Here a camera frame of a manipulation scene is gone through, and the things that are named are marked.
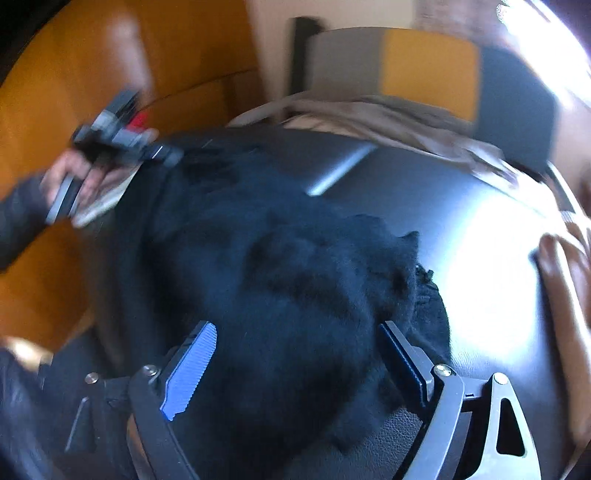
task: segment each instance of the screw head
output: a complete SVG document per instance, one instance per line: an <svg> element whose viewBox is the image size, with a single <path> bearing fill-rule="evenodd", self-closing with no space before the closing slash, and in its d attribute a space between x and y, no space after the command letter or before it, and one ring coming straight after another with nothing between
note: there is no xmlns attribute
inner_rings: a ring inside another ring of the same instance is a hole
<svg viewBox="0 0 591 480"><path fill-rule="evenodd" d="M497 372L492 376L492 378L494 378L495 382L497 382L500 385L507 385L507 383L509 383L509 379L507 378L507 376L505 374L502 374L501 372Z"/></svg>
<svg viewBox="0 0 591 480"><path fill-rule="evenodd" d="M158 373L158 369L155 365L144 365L142 367L142 372L146 377L153 377L155 374Z"/></svg>
<svg viewBox="0 0 591 480"><path fill-rule="evenodd" d="M449 368L447 365L439 364L435 365L435 371L441 375L442 377L449 377L452 374L452 369Z"/></svg>
<svg viewBox="0 0 591 480"><path fill-rule="evenodd" d="M89 385L97 383L98 381L99 381L99 374L96 372L91 372L84 377L84 382L86 382Z"/></svg>

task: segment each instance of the ribbed blue pad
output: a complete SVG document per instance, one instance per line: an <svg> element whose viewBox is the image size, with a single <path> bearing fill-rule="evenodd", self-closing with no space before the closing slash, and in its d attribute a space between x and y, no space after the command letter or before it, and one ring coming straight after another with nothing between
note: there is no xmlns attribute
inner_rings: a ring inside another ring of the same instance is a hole
<svg viewBox="0 0 591 480"><path fill-rule="evenodd" d="M216 349L216 342L215 325L207 323L166 381L164 401L160 406L160 411L169 421L172 421L177 413L182 413L187 408L205 369L209 365Z"/></svg>

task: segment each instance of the red object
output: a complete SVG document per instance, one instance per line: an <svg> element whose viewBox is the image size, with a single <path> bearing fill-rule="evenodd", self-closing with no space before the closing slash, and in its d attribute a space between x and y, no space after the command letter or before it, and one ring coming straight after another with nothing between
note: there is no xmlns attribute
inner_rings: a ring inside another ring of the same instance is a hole
<svg viewBox="0 0 591 480"><path fill-rule="evenodd" d="M133 130L134 132L143 132L146 130L146 122L148 120L148 113L147 112L139 112L136 113L135 117L131 119L127 128L129 130Z"/></svg>

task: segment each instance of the hand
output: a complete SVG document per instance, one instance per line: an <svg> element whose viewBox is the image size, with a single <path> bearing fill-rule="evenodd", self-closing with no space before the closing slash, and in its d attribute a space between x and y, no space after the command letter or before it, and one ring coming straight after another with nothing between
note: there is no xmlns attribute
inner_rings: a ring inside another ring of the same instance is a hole
<svg viewBox="0 0 591 480"><path fill-rule="evenodd" d="M84 207L92 203L103 189L118 184L130 171L130 168L108 170L102 166L92 166L82 153L69 148L64 150L45 173L41 181L41 191L50 207L66 175L74 175L84 180L78 194L79 205Z"/></svg>

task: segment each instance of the black leather sofa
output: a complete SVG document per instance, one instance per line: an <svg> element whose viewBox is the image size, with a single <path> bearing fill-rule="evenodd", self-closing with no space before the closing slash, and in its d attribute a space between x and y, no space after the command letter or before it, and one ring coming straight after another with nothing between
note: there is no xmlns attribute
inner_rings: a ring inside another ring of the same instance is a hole
<svg viewBox="0 0 591 480"><path fill-rule="evenodd" d="M183 145L187 135L176 141ZM260 145L306 192L344 214L379 216L395 235L419 231L420 261L434 270L449 315L453 367L473 378L507 374L542 478L560 476L572 452L566 390L535 264L539 238L551 228L547 218L449 163L407 150L268 125L190 134L192 143L195 135L204 143L231 138ZM113 322L116 305L109 304L108 271L97 271L100 250L109 248L105 232L104 222L85 232L97 325L56 355L46 378L46 390L63 399L64 424L73 419L79 398L73 401L72 392L82 388L84 375L113 375L125 355ZM349 456L314 446L288 477L390 479L419 425L399 411Z"/></svg>

